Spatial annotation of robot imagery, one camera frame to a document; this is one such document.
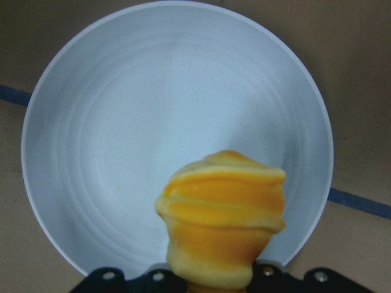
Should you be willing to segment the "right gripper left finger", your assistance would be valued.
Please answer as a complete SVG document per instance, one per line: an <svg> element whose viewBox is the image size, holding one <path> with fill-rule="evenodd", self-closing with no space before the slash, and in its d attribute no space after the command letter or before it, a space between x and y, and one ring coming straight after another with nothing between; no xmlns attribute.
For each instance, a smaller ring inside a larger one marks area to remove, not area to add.
<svg viewBox="0 0 391 293"><path fill-rule="evenodd" d="M149 267L140 276L127 280L122 270L102 267L77 284L72 292L186 292L184 279L176 276L166 263Z"/></svg>

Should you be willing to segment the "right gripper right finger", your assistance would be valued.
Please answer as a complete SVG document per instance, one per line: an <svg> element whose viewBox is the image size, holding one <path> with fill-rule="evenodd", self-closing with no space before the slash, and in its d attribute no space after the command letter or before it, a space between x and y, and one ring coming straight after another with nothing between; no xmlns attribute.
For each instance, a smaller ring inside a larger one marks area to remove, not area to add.
<svg viewBox="0 0 391 293"><path fill-rule="evenodd" d="M371 292L372 290L325 267L311 269L302 279L298 279L278 263L257 261L253 263L253 291Z"/></svg>

